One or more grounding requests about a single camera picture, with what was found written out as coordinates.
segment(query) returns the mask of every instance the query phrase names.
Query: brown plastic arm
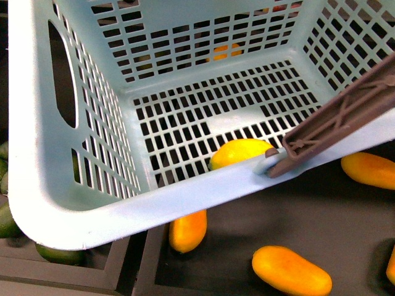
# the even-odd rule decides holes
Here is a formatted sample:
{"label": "brown plastic arm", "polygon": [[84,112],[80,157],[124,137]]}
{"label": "brown plastic arm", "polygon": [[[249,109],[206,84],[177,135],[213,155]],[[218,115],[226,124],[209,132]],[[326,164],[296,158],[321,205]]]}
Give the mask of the brown plastic arm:
{"label": "brown plastic arm", "polygon": [[288,157],[267,174],[275,178],[298,167],[393,107],[395,53],[285,134],[282,144]]}

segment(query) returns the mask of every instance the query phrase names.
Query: basket handle hole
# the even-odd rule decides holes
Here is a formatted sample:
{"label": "basket handle hole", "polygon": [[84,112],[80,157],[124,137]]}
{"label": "basket handle hole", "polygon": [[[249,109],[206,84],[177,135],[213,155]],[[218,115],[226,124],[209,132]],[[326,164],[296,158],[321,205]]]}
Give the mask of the basket handle hole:
{"label": "basket handle hole", "polygon": [[75,128],[77,125],[75,95],[65,44],[51,22],[48,22],[48,28],[57,109],[64,121]]}

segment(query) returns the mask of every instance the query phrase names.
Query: plastic basket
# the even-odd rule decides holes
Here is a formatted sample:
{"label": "plastic basket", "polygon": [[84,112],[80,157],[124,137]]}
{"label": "plastic basket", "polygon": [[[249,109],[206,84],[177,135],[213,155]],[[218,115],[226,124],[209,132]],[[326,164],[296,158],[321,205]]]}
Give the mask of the plastic basket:
{"label": "plastic basket", "polygon": [[[49,23],[67,51],[75,126],[57,106]],[[392,0],[9,1],[15,220],[41,244],[89,248],[395,138],[391,111],[279,178],[253,172],[263,156],[207,167],[231,139],[281,147],[393,52],[394,26]]]}

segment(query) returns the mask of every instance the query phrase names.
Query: orange mango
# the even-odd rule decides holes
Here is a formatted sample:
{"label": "orange mango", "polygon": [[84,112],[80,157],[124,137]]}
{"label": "orange mango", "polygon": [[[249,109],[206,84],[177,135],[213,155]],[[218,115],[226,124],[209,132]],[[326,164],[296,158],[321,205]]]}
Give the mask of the orange mango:
{"label": "orange mango", "polygon": [[386,275],[389,281],[392,282],[393,285],[395,285],[395,247],[388,262]]}
{"label": "orange mango", "polygon": [[395,163],[386,158],[358,152],[343,157],[341,167],[354,181],[395,190]]}
{"label": "orange mango", "polygon": [[202,242],[206,231],[207,210],[201,210],[170,222],[168,241],[177,252],[187,253]]}
{"label": "orange mango", "polygon": [[267,284],[290,296],[327,296],[330,275],[292,250],[266,245],[252,257],[254,272]]}

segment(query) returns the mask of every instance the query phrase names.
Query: mango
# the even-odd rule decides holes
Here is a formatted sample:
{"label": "mango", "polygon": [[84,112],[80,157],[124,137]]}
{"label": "mango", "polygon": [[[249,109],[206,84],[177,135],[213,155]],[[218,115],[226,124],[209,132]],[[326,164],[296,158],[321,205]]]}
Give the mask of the mango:
{"label": "mango", "polygon": [[386,275],[389,281],[395,285],[395,247],[393,248],[393,252],[391,254],[391,258],[389,259]]}
{"label": "mango", "polygon": [[343,157],[341,167],[354,181],[395,190],[395,163],[386,158],[357,152]]}
{"label": "mango", "polygon": [[266,245],[255,251],[252,268],[267,284],[291,296],[327,296],[330,275],[289,248]]}
{"label": "mango", "polygon": [[207,210],[186,215],[170,223],[168,241],[180,253],[194,250],[207,231]]}

